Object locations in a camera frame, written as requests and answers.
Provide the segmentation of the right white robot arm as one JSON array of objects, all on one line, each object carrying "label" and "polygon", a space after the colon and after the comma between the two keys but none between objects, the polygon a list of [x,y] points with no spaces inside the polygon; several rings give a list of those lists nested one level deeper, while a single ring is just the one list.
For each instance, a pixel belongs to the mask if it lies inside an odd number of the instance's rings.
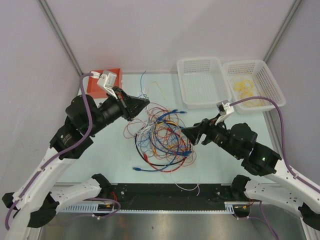
[{"label": "right white robot arm", "polygon": [[238,123],[227,129],[223,122],[203,119],[182,133],[193,145],[215,143],[227,153],[241,161],[241,166],[251,175],[264,177],[279,185],[282,190],[263,188],[245,176],[238,175],[230,188],[231,196],[242,201],[244,198],[260,200],[288,210],[308,226],[320,229],[320,187],[294,170],[277,152],[257,142],[257,133],[246,123]]}]

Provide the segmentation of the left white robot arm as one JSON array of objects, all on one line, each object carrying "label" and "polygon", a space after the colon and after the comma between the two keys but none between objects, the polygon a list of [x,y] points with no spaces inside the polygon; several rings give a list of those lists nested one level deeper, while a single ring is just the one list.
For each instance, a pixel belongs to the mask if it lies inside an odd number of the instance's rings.
[{"label": "left white robot arm", "polygon": [[99,131],[119,118],[132,121],[149,103],[148,99],[128,95],[116,86],[100,106],[88,94],[76,96],[65,110],[64,125],[50,141],[33,175],[18,191],[3,195],[2,201],[9,209],[5,238],[25,240],[28,228],[43,227],[64,208],[87,199],[107,199],[111,184],[101,173],[66,190],[53,191],[52,187],[93,144],[92,138]]}]

